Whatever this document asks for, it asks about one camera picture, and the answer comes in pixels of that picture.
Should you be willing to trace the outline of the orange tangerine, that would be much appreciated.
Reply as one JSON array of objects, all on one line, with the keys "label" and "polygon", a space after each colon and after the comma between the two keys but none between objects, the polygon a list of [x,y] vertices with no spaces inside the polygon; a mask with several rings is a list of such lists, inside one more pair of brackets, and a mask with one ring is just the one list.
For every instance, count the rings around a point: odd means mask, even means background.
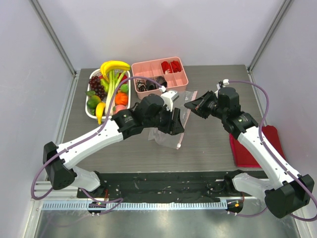
[{"label": "orange tangerine", "polygon": [[115,104],[127,106],[129,102],[129,97],[126,93],[119,92],[115,96]]}]

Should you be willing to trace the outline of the green yellow mango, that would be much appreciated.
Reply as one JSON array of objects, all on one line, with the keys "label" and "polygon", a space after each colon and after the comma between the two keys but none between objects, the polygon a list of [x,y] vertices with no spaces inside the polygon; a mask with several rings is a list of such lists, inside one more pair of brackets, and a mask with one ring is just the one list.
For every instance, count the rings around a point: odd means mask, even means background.
[{"label": "green yellow mango", "polygon": [[97,96],[97,95],[93,95],[93,96],[91,96],[91,97],[88,99],[86,105],[87,105],[87,108],[93,110],[93,109],[95,109],[95,108],[97,107],[97,105],[98,105],[100,102],[101,102],[100,97]]}]

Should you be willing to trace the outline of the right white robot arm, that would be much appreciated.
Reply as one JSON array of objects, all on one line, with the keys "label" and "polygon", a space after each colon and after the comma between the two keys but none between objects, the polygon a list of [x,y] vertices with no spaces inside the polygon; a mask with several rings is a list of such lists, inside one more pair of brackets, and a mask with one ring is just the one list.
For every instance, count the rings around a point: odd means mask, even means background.
[{"label": "right white robot arm", "polygon": [[277,218],[293,213],[311,200],[316,202],[312,177],[300,175],[283,159],[263,136],[254,118],[241,110],[239,94],[234,88],[208,91],[184,106],[204,119],[209,116],[220,119],[224,129],[249,151],[268,177],[263,181],[237,171],[223,184],[226,194],[234,196],[241,191],[261,199]]}]

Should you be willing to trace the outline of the clear pink zip top bag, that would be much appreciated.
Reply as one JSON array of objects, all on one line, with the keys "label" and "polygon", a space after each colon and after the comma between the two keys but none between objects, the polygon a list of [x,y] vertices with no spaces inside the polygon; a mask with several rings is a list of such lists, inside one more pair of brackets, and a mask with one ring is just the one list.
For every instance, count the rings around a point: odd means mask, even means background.
[{"label": "clear pink zip top bag", "polygon": [[[197,91],[183,91],[179,92],[179,98],[175,101],[173,107],[180,109],[180,120],[183,127],[186,126],[190,110],[184,104],[194,100],[197,96]],[[151,128],[148,140],[155,141],[160,146],[165,146],[172,149],[179,149],[183,140],[184,133],[178,135],[169,135],[159,131],[157,128]]]}]

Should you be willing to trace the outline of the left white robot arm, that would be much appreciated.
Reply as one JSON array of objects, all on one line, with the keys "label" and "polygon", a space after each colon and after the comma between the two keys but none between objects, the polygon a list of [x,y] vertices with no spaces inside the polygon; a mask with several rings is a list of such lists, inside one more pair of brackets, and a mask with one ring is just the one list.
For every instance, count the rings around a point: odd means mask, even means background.
[{"label": "left white robot arm", "polygon": [[54,190],[76,186],[88,191],[93,197],[102,197],[105,183],[98,172],[89,172],[77,164],[95,152],[140,134],[145,128],[178,135],[184,132],[180,109],[173,103],[178,98],[175,91],[161,95],[150,94],[130,109],[117,112],[98,128],[60,145],[49,142],[44,146],[43,162],[49,162],[45,170]]}]

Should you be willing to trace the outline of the green white celery stalk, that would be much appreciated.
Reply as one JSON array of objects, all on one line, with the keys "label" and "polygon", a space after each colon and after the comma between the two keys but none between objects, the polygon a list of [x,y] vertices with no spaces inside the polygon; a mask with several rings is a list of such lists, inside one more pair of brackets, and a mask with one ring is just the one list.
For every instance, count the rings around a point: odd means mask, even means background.
[{"label": "green white celery stalk", "polygon": [[117,74],[115,74],[114,70],[111,70],[109,72],[109,89],[106,98],[105,114],[107,114],[108,112],[110,116],[113,114],[113,107],[115,103],[113,102],[112,97],[116,95],[115,89],[117,88],[125,74],[125,70],[123,72],[118,72]]}]

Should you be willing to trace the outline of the small yellow banana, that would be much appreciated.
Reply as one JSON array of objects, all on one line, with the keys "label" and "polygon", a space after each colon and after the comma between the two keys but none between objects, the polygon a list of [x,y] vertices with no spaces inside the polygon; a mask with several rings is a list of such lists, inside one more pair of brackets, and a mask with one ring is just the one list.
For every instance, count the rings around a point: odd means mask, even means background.
[{"label": "small yellow banana", "polygon": [[96,112],[96,118],[97,118],[98,124],[102,124],[102,117],[105,111],[105,107],[106,107],[106,104],[104,102],[98,103],[96,107],[95,112]]}]

